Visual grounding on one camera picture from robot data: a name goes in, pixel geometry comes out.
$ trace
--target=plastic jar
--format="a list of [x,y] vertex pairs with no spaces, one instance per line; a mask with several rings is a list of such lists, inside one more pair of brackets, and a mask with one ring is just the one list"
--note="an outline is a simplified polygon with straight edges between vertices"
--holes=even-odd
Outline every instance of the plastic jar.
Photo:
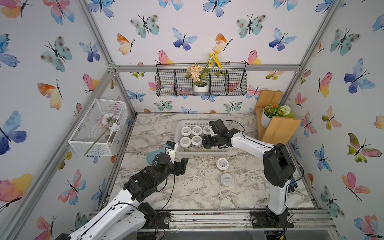
[[199,135],[193,136],[192,138],[192,144],[195,146],[195,148],[199,148],[201,146],[202,141],[203,141],[203,138],[200,137]]
[[203,134],[203,129],[199,126],[194,126],[192,128],[192,134],[195,135],[195,136],[200,136]]
[[191,139],[189,137],[182,137],[180,139],[180,146],[187,149],[191,145]]

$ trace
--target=blue butterfly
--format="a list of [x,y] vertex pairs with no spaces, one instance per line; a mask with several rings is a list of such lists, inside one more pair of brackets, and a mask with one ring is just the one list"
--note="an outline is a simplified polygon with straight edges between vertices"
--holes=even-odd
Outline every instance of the blue butterfly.
[[94,155],[87,155],[87,157],[93,157],[93,163],[96,164],[99,162],[100,156],[94,156]]
[[10,67],[15,68],[17,64],[20,63],[17,60],[17,57],[5,53],[9,51],[7,49],[8,42],[9,42],[8,35],[9,34],[0,35],[0,61],[2,61],[3,63],[7,64]]
[[210,94],[206,94],[206,95],[203,95],[201,96],[201,99],[202,100],[209,100],[211,103],[215,102],[215,97],[217,97],[218,95],[210,95]]
[[221,7],[227,5],[231,0],[208,0],[209,2],[203,4],[203,10],[209,12],[212,8],[212,12],[215,10],[217,17],[222,17],[224,11]]
[[324,145],[321,145],[320,153],[317,150],[314,152],[314,156],[316,158],[318,158],[316,160],[319,161],[319,163],[317,163],[317,167],[321,171],[323,169],[323,166],[324,166],[326,169],[328,169],[330,172],[332,172],[331,167],[327,163],[327,158],[324,158],[324,155],[325,155]]
[[99,200],[99,205],[101,203],[101,198],[105,192],[105,189],[107,188],[107,179],[104,178],[103,180],[103,184],[101,185],[101,187],[99,186],[99,191],[97,193],[95,193],[92,197],[91,197],[91,200],[92,201],[96,201],[96,200]]
[[85,53],[88,53],[88,57],[87,57],[88,62],[92,63],[93,62],[93,58],[95,58],[96,61],[100,60],[100,55],[97,54],[97,52],[99,51],[97,49],[97,43],[95,43],[93,45],[93,47],[91,47],[90,43],[88,45],[86,45],[84,43],[79,43],[79,45],[84,50]]
[[88,4],[89,10],[96,13],[99,11],[100,7],[100,13],[103,10],[105,15],[107,17],[113,17],[113,12],[109,9],[112,5],[112,3],[115,2],[115,0],[91,0],[92,3]]
[[352,33],[352,34],[347,35],[350,30],[351,29],[349,29],[347,31],[347,29],[345,29],[345,35],[343,38],[341,38],[343,36],[343,32],[340,29],[337,29],[335,31],[335,39],[331,43],[331,49],[330,49],[331,52],[333,52],[336,49],[337,50],[340,49],[340,54],[343,56],[349,50],[351,50],[352,43],[354,43],[360,39],[360,34]]
[[15,131],[20,127],[22,116],[19,111],[13,111],[11,116],[5,122],[4,126],[0,127],[0,155],[11,150],[9,142],[13,140],[15,143],[24,142],[26,139],[26,131]]
[[368,75],[367,70],[362,72],[362,58],[359,58],[356,66],[353,67],[353,73],[346,73],[344,76],[345,83],[351,83],[348,88],[350,93],[356,93],[358,91],[358,85],[361,89],[371,89],[376,86],[375,83],[368,81],[363,76]]
[[188,33],[185,33],[184,35],[181,34],[176,28],[172,28],[173,36],[177,38],[175,42],[173,42],[173,45],[177,48],[180,48],[180,46],[183,46],[184,50],[188,51],[191,49],[190,43],[194,43],[197,40],[197,36],[189,36],[185,37]]
[[131,95],[131,96],[129,96],[129,99],[131,99],[131,100],[135,100],[135,99],[137,99],[137,100],[139,100],[140,102],[144,102],[144,99],[143,99],[143,97],[145,96],[145,95],[147,95],[146,93],[134,93],[134,92],[132,92],[132,91],[129,91],[129,90],[127,90],[127,92]]
[[185,113],[197,113],[197,111],[191,111],[191,109],[186,109],[185,107],[181,107],[181,110]]
[[285,37],[287,34],[284,33],[284,35],[283,35],[283,34],[281,34],[281,32],[278,28],[275,28],[275,33],[273,34],[273,37],[275,38],[275,40],[270,42],[269,46],[271,48],[274,48],[277,45],[278,51],[284,50],[284,48],[285,48],[284,44],[291,43],[296,39],[296,36]]

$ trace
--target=white plastic basket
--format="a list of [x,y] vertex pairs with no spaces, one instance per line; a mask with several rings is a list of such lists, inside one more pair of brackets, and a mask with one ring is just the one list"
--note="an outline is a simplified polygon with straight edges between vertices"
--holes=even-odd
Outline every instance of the white plastic basket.
[[[210,121],[214,120],[183,120],[179,121],[176,126],[176,133],[175,133],[175,142],[179,143],[183,135],[181,134],[181,129],[185,126],[188,126],[190,128],[193,128],[194,126],[200,126],[201,128],[204,128],[206,125],[209,124]],[[211,149],[205,149],[202,146],[199,148],[195,148],[192,144],[190,147],[185,149],[180,144],[178,144],[178,147],[176,149],[176,153],[182,155],[182,156],[202,156],[202,157],[216,157],[216,156],[225,156],[226,154],[230,153],[232,151],[231,147],[219,149],[219,147],[212,147]]]
[[101,118],[106,113],[118,114],[118,125],[121,125],[116,132],[115,137],[111,139],[109,130],[106,131],[103,136],[96,142],[96,144],[87,153],[90,156],[113,156],[116,148],[116,143],[120,138],[120,134],[123,130],[127,118],[127,106],[125,102],[95,99],[92,102],[91,107],[87,110],[85,116],[77,126],[74,133],[68,140],[69,145],[78,154],[85,154],[89,147],[96,141],[96,139],[106,130],[106,127],[110,127],[109,123],[104,126],[101,123]]

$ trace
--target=white marble surface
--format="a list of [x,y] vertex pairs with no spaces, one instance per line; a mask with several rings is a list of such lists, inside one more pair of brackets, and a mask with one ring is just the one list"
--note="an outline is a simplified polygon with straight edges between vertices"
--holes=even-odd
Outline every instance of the white marble surface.
[[[128,179],[144,167],[147,152],[164,148],[166,141],[174,141],[177,122],[189,119],[236,120],[245,127],[245,134],[257,138],[256,116],[253,114],[139,114],[123,157],[112,199]],[[225,122],[229,129],[242,127],[235,122]],[[226,156],[229,168],[218,170],[218,157],[190,157],[186,173],[175,179],[172,197],[165,209],[254,209],[265,208],[269,198],[269,182],[264,176],[263,161],[249,153],[233,148]],[[230,173],[235,181],[224,187],[220,176]],[[173,175],[161,192],[155,192],[145,199],[153,208],[160,209],[169,199],[173,187]],[[294,193],[289,193],[287,202],[291,208],[313,207],[308,192],[300,180]]]

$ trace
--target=pink butterfly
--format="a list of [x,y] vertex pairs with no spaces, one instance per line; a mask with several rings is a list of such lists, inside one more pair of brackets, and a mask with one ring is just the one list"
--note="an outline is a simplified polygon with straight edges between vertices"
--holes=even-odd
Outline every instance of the pink butterfly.
[[44,5],[51,8],[51,16],[58,23],[63,25],[63,17],[67,17],[69,21],[74,22],[74,13],[67,8],[70,0],[43,0]]
[[85,189],[85,180],[81,180],[81,173],[80,169],[77,169],[74,177],[73,177],[73,183],[70,184],[69,181],[67,180],[68,183],[65,183],[66,185],[69,185],[70,188],[62,192],[57,200],[61,200],[62,202],[66,202],[68,198],[70,199],[70,205],[76,205],[76,203],[79,201],[77,194],[79,193],[80,190]]
[[296,105],[299,105],[301,108],[303,108],[302,104],[307,101],[307,97],[304,97],[301,99],[301,93],[297,94],[297,97],[295,98]]
[[305,128],[304,135],[308,137],[310,135],[309,133],[312,133],[312,134],[317,133],[316,128],[311,125],[311,123],[313,123],[314,120],[312,119],[312,121],[309,121],[309,119],[310,119],[310,113],[309,112],[307,114],[305,114],[304,118],[305,119],[303,119],[303,121],[300,124],[301,127]]
[[356,194],[357,192],[358,193],[365,193],[365,194],[371,193],[371,190],[369,188],[367,188],[366,186],[357,186],[355,188],[356,174],[349,172],[347,174],[347,176],[343,175],[341,178],[343,179],[343,183],[345,184],[346,188],[348,188],[356,196],[357,201],[359,201],[359,199],[360,199]]

